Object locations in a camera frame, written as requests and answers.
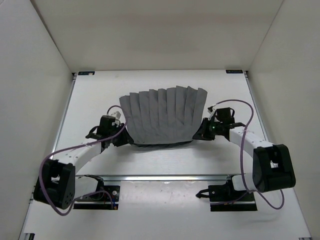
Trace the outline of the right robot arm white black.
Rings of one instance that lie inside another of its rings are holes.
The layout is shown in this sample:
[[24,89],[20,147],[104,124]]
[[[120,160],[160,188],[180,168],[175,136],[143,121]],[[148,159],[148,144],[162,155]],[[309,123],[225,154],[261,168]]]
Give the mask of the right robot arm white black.
[[243,153],[252,157],[252,172],[234,175],[224,187],[224,195],[236,200],[243,191],[260,193],[289,189],[296,185],[289,149],[284,144],[273,144],[252,132],[245,125],[235,122],[234,109],[220,108],[212,117],[204,118],[194,140],[213,141],[223,136],[240,147],[240,169],[243,169]]

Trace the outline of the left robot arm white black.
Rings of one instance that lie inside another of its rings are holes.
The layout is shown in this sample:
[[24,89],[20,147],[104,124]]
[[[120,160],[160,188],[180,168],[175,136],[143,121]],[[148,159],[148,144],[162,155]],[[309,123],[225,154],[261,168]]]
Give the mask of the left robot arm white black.
[[110,145],[120,147],[133,140],[128,134],[127,123],[114,115],[103,115],[79,145],[57,150],[40,164],[38,179],[33,192],[35,201],[48,204],[60,216],[66,216],[76,201],[111,199],[100,176],[77,173]]

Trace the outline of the grey pleated skirt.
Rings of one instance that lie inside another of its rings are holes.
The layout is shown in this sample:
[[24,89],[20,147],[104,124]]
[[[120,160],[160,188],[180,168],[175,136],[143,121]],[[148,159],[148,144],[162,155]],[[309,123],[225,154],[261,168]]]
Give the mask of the grey pleated skirt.
[[199,130],[208,92],[175,86],[121,96],[131,144],[142,146],[189,143]]

